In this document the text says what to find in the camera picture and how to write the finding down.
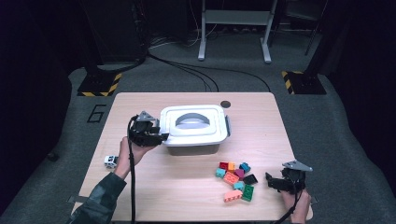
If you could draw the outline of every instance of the toy block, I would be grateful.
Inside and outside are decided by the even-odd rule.
[[[244,190],[244,182],[243,181],[238,181],[233,184],[233,189],[239,189],[239,190]]]
[[[252,185],[258,183],[257,178],[255,175],[247,175],[244,177],[244,182],[247,185]]]
[[[253,190],[254,187],[250,185],[245,185],[244,187],[244,193],[242,194],[242,199],[248,202],[251,202],[251,199],[253,198]]]
[[[244,176],[245,176],[245,171],[244,170],[236,169],[233,173],[235,175],[239,176],[239,180],[243,180],[244,179]]]
[[[235,163],[233,162],[228,162],[228,170],[229,172],[233,173],[235,171]]]
[[[227,170],[228,169],[228,162],[220,162],[219,164],[219,168],[223,169],[223,170]]]
[[[223,178],[224,175],[225,175],[225,172],[226,172],[226,171],[225,171],[224,169],[218,168],[218,169],[216,170],[216,177]]]
[[[242,163],[239,165],[239,169],[242,169],[242,170],[245,171],[245,173],[247,173],[247,172],[250,171],[250,166],[248,166],[247,163],[242,162]]]
[[[239,181],[239,177],[237,175],[234,175],[231,172],[227,171],[227,173],[223,177],[223,180],[225,182],[227,182],[228,184],[233,185],[234,183]]]
[[[233,200],[240,199],[242,197],[242,194],[243,194],[242,191],[239,189],[235,189],[233,191],[227,192],[224,195],[224,202],[227,203]]]

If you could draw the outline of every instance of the white container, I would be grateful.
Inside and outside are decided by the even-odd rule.
[[[214,154],[231,134],[230,121],[218,105],[181,105],[163,109],[161,133],[169,133],[163,144],[174,156]]]

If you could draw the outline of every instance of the wooden table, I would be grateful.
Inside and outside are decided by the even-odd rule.
[[[216,154],[171,156],[164,145],[151,150],[136,165],[136,221],[261,221],[277,220],[286,213],[280,193],[268,188],[265,172],[281,177],[283,162],[293,161],[282,118],[272,93],[266,92],[129,92],[119,93],[81,187],[89,196],[93,187],[108,174],[106,155],[118,155],[130,118],[146,110],[159,119],[172,105],[220,105],[230,117],[232,134]],[[216,177],[221,161],[246,162],[259,183],[253,185],[253,199],[225,203],[223,196],[232,186]],[[118,200],[113,220],[131,220],[130,184]],[[313,216],[310,209],[308,218]]]

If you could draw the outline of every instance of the sleeve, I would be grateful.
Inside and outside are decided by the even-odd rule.
[[[123,179],[109,173],[95,186],[88,200],[76,209],[66,224],[109,223],[125,186]]]

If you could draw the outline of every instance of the yellow and black hazard tape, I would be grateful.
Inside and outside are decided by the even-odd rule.
[[[117,74],[108,91],[79,91],[78,96],[111,96],[119,85],[122,74]]]
[[[289,79],[289,74],[302,74],[302,72],[290,72],[290,71],[282,71],[282,77],[283,80],[285,81],[286,89],[288,90],[289,94],[295,94],[293,86],[291,85],[290,79]]]

